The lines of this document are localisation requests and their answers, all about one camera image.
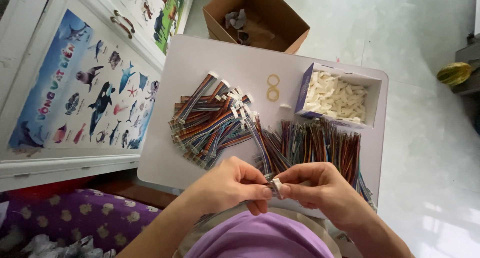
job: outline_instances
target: purple fabric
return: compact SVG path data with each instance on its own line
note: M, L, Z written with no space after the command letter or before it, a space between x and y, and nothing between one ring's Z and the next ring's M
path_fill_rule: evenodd
M198 240L184 258L333 258L327 245L300 222L274 213L242 212Z
M94 246L121 251L161 210L92 189L54 195L37 203L10 200L0 238L20 229L31 238L44 233L66 245L88 235Z

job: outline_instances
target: white table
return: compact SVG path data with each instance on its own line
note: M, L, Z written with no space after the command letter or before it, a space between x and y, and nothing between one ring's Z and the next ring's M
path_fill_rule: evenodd
M280 104L295 107L303 73L313 63L332 66L382 80L380 99L373 129L357 130L362 134L360 161L363 179L378 201L382 148L385 127L388 77L383 71L351 66L320 59L251 48L221 41L176 35L173 37L165 68L160 80L157 100L150 119L146 142L142 149L138 177L141 180L185 189L205 170L182 157L183 152L172 144L168 122L173 106L182 95L191 95L209 71L225 79L232 87L240 86L243 93L255 99L250 109L257 111L264 126L277 127L281 119L294 118L294 109L280 108ZM280 91L276 102L267 100L267 77L277 74ZM214 84L210 93L218 84ZM222 158L237 156L253 163L252 155L258 150L252 140L225 150ZM322 217L318 210L309 210L291 200L272 201L271 206L295 210L307 215Z

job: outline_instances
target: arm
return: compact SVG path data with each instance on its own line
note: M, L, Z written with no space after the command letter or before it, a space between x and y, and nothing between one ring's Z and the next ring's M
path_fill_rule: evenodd
M236 157L222 161L167 206L117 258L171 258L202 215L245 200L255 200L247 205L252 214L266 213L272 192L264 183L267 180L252 165Z
M277 175L280 193L306 208L320 209L340 230L347 232L366 257L413 257L405 242L370 208L329 162L297 164ZM300 185L310 181L311 186Z

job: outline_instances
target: cardboard box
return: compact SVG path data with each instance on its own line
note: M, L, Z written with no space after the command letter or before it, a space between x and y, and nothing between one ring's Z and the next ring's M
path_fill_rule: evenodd
M314 71L326 71L332 75L340 75L341 77L339 79L344 82L350 83L352 85L363 85L365 87L368 92L368 94L365 95L365 101L363 103L366 112L365 124L357 124L346 120L334 119L333 117L317 112L312 112L304 108L310 78L312 77L312 73ZM341 69L313 63L303 74L300 93L298 94L299 96L297 100L297 105L295 107L295 114L308 119L323 117L333 121L333 123L336 125L347 126L354 129L373 128L375 122L375 114L377 112L378 98L380 96L380 87L382 85L381 82L382 81L380 79L364 76L354 72L345 72Z
M245 9L252 47L295 53L310 27L283 0L212 0L203 11L208 33L215 40L238 43L237 30L225 29L225 15Z

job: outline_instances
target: animal poster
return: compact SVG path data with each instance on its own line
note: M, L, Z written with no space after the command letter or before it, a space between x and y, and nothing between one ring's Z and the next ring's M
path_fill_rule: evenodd
M158 85L67 9L9 145L138 149Z
M166 55L177 33L184 0L120 0Z

